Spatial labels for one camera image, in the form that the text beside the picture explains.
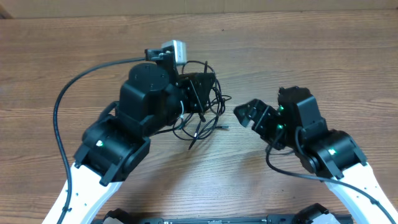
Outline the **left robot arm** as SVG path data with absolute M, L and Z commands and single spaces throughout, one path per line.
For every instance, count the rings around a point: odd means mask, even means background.
M 67 180 L 45 223 L 92 222 L 148 155 L 151 136 L 182 129 L 185 114 L 211 109 L 218 80 L 210 66 L 185 73 L 173 60 L 131 63 L 119 100 L 83 133 L 74 162 L 65 164 Z

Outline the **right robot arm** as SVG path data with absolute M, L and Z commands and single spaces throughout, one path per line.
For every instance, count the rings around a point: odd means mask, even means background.
M 397 210 L 378 184 L 362 149 L 344 131 L 328 129 L 316 98 L 308 88 L 280 88 L 277 109 L 253 99 L 234 109 L 239 123 L 268 145 L 266 164 L 274 171 L 325 183 L 357 223 L 397 223 Z M 308 174 L 280 169 L 271 151 L 289 147 Z

